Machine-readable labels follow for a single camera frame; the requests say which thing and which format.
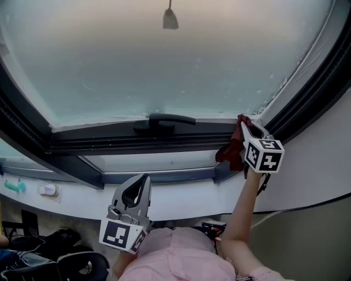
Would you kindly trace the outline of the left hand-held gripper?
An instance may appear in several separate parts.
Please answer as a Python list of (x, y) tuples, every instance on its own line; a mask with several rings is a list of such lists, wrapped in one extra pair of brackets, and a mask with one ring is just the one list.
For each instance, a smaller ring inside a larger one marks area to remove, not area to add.
[(139, 251), (151, 227), (147, 218), (151, 187), (151, 178), (144, 173), (116, 188), (107, 217), (100, 224), (99, 243), (130, 254)]

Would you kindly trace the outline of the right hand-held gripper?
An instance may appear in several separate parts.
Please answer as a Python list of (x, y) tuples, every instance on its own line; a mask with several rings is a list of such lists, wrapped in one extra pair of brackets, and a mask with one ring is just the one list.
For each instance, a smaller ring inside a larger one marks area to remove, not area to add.
[(278, 173), (285, 150), (263, 126), (256, 122), (247, 125), (241, 122), (244, 141), (242, 161), (256, 173)]

